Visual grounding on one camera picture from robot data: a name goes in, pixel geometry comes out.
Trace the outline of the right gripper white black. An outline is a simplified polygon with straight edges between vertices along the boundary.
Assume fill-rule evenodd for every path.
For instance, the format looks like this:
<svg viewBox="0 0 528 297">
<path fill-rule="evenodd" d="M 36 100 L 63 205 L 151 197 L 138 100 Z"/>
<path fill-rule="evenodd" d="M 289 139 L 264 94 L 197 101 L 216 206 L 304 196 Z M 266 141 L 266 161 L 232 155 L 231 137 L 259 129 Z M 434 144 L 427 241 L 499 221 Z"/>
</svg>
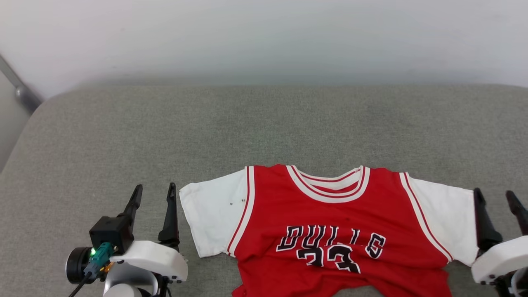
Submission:
<svg viewBox="0 0 528 297">
<path fill-rule="evenodd" d="M 476 283 L 492 286 L 499 297 L 528 295 L 528 211 L 513 191 L 506 192 L 511 213 L 517 218 L 522 236 L 503 242 L 486 210 L 480 188 L 474 191 L 477 260 L 471 273 Z"/>
</svg>

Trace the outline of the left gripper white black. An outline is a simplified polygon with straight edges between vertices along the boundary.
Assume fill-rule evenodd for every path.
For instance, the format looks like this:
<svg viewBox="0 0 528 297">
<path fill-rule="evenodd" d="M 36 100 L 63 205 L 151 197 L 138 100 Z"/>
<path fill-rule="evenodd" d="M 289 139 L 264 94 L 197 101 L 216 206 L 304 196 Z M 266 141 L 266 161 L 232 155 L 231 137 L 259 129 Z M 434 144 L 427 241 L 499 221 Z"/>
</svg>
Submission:
<svg viewBox="0 0 528 297">
<path fill-rule="evenodd" d="M 117 218 L 123 219 L 129 231 L 133 231 L 136 212 L 140 207 L 143 185 L 138 184 L 123 212 Z M 162 230 L 158 233 L 160 244 L 153 241 L 137 240 L 123 255 L 114 255 L 109 269 L 109 285 L 125 283 L 133 286 L 157 286 L 156 275 L 170 281 L 185 282 L 188 275 L 186 259 L 179 251 L 179 224 L 177 216 L 177 188 L 170 182 L 167 193 L 167 210 Z"/>
</svg>

